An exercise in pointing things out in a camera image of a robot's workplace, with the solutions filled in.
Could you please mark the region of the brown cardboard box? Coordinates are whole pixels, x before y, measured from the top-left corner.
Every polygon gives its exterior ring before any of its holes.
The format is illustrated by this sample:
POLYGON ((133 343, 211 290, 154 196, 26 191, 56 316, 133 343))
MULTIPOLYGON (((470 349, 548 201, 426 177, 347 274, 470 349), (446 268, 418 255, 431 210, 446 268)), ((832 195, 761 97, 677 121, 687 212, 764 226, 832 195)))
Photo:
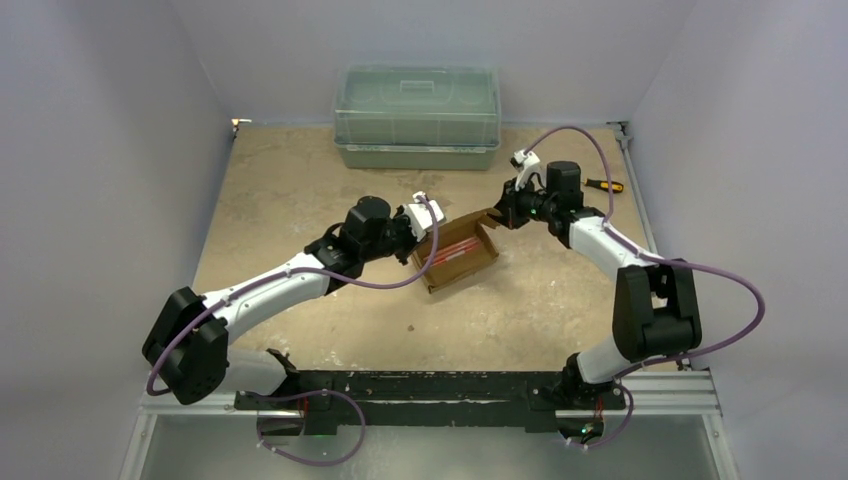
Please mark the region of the brown cardboard box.
POLYGON ((498 228, 499 213, 488 208, 455 218, 439 228, 433 262, 421 277, 435 294, 493 265, 500 251, 488 231, 498 228))

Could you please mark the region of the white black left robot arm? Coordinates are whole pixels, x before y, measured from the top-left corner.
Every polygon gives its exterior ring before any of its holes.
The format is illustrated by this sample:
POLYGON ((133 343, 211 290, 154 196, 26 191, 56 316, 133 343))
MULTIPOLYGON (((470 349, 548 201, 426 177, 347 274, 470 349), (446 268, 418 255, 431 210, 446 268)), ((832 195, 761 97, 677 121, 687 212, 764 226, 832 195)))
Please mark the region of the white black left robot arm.
POLYGON ((392 290, 415 282, 430 261, 407 281, 380 284, 361 275, 374 260, 394 257, 407 264, 416 248, 437 242, 444 220, 441 206, 424 192, 397 209, 380 197, 364 196, 343 221, 265 273, 204 294, 189 286, 173 291, 142 344, 151 367, 147 394, 196 403, 235 376, 239 360, 232 344, 263 322, 347 285, 392 290))

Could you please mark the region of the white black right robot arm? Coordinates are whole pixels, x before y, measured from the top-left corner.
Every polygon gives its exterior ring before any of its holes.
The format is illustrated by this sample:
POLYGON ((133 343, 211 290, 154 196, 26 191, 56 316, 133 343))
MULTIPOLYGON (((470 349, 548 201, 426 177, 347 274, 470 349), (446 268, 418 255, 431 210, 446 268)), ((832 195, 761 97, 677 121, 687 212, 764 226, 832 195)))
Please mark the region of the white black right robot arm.
POLYGON ((700 345, 700 312, 690 268, 645 259, 600 210, 585 205, 578 164, 556 161, 543 166, 537 157, 519 153, 510 163, 517 175, 505 182, 491 218, 510 230, 530 221, 545 224, 564 247, 589 259, 615 284, 610 335, 569 357, 555 393, 584 407, 625 369, 700 345))

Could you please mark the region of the green clear-lid plastic toolbox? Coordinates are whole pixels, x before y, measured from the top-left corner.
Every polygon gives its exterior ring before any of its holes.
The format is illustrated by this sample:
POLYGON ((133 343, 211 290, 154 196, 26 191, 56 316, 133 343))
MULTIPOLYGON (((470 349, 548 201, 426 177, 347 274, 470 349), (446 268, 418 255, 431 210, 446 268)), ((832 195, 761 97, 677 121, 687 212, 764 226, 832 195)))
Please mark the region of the green clear-lid plastic toolbox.
POLYGON ((335 94, 333 130, 351 169, 485 171, 501 145, 497 72, 352 66, 335 94))

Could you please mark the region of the black yellow handled screwdriver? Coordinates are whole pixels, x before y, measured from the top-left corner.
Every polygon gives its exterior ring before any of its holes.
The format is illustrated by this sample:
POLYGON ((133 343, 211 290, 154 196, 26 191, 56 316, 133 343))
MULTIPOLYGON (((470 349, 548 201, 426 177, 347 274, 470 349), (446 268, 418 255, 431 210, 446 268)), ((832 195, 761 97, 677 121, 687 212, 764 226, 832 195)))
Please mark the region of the black yellow handled screwdriver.
POLYGON ((589 188, 612 191, 614 194, 622 193, 625 189, 624 185, 617 181, 606 181, 600 179, 589 179, 584 181, 584 185, 589 188))

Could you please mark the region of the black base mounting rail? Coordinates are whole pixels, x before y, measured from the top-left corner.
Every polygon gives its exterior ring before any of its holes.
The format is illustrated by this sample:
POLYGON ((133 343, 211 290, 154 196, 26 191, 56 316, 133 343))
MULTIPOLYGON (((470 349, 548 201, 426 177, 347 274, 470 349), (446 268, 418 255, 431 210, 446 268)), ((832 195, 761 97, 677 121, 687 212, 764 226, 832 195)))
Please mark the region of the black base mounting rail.
POLYGON ((626 408, 609 383, 561 395, 562 371, 302 370, 272 394, 242 390, 236 404, 293 410, 303 433, 333 435, 340 426, 513 427, 527 433, 580 434, 602 412, 626 408))

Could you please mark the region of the aluminium frame extrusion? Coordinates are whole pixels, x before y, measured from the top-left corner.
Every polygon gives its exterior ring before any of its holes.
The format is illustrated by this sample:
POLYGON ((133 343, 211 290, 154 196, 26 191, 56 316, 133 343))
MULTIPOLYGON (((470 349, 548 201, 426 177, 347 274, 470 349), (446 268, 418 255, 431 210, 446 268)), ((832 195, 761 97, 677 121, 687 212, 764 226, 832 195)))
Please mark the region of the aluminium frame extrusion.
MULTIPOLYGON (((625 377, 622 385, 630 392, 635 415, 709 416, 722 413, 713 377, 708 371, 642 371, 625 377)), ((295 409, 267 410, 236 404, 236 394, 214 393, 192 405, 181 405, 171 397, 141 399, 140 415, 185 416, 276 416, 293 418, 295 409)))

